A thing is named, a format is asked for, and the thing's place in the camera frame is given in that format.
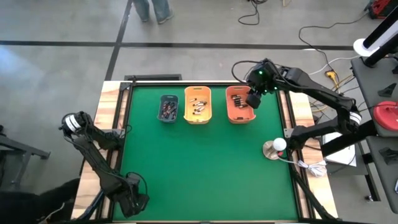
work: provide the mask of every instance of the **jeans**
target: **jeans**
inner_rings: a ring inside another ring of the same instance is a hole
[[[138,16],[142,21],[149,19],[149,2],[148,0],[132,0]],[[160,22],[170,15],[170,7],[168,0],[152,0],[157,22]]]

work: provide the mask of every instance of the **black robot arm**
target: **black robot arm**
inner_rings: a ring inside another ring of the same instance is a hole
[[[358,130],[362,117],[355,105],[355,99],[339,95],[314,82],[299,68],[277,68],[269,59],[264,59],[252,69],[246,83],[251,87],[246,103],[255,109],[261,102],[261,95],[273,93],[276,90],[286,90],[305,93],[336,110],[337,117],[331,121],[310,127],[294,127],[287,140],[288,150],[302,149],[311,137],[335,131],[351,134]]]
[[[110,168],[100,149],[115,149],[121,147],[122,139],[115,133],[105,133],[94,126],[91,117],[84,113],[67,114],[62,119],[60,129],[65,140],[72,143],[80,151],[94,172],[99,177],[99,184],[105,196],[114,202],[119,202],[123,215],[130,217],[143,211],[148,203],[147,193],[139,193],[141,176],[130,172],[123,177]]]

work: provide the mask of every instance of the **green mat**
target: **green mat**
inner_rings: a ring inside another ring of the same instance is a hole
[[[143,175],[150,200],[127,220],[296,220],[288,165],[262,155],[265,141],[282,137],[276,96],[262,97],[251,123],[231,124],[226,87],[211,87],[213,116],[192,125],[183,118],[184,89],[134,88],[121,173]],[[157,119],[164,94],[179,97],[174,124]],[[118,204],[114,220],[126,220]]]

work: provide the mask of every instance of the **plastic bin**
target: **plastic bin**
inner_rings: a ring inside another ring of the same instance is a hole
[[[246,124],[254,118],[256,115],[254,114],[254,110],[251,106],[247,106],[245,108],[238,108],[234,104],[234,100],[232,99],[232,95],[239,95],[242,97],[242,101],[245,102],[248,97],[248,92],[250,87],[248,86],[230,86],[226,89],[226,109],[228,113],[228,119],[233,124]]]
[[[174,103],[174,108],[175,108],[174,119],[172,116],[172,111],[174,109],[170,110],[171,114],[169,115],[168,118],[162,117],[162,113],[164,112],[163,105],[165,104],[166,101],[169,102],[170,104]],[[177,119],[177,114],[178,114],[178,97],[175,95],[162,95],[160,97],[159,114],[157,115],[157,119],[159,119],[160,121],[163,121],[165,123],[174,123],[175,120]]]
[[[205,109],[200,114],[193,114],[196,106],[193,104],[205,101]],[[185,115],[190,124],[206,124],[211,118],[211,90],[207,86],[190,86],[185,89]]]

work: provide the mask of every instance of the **white ball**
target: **white ball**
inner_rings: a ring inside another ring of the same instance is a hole
[[[282,138],[275,138],[274,142],[272,143],[272,147],[276,150],[276,151],[283,151],[286,148],[286,141],[285,139]]]

